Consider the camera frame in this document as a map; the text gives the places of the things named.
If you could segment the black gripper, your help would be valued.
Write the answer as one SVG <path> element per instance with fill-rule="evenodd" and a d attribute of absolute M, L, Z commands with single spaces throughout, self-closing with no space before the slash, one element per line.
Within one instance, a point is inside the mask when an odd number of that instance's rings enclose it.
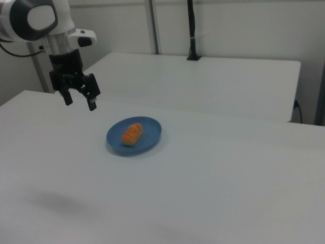
<path fill-rule="evenodd" d="M 53 70 L 49 72 L 52 87 L 55 92 L 59 92 L 67 106 L 73 100 L 69 88 L 78 89 L 87 100 L 90 111 L 96 109 L 96 99 L 100 95 L 100 89 L 95 76 L 91 73 L 84 75 L 83 63 L 79 49 L 62 55 L 49 55 Z M 72 77 L 68 83 L 64 76 Z"/>

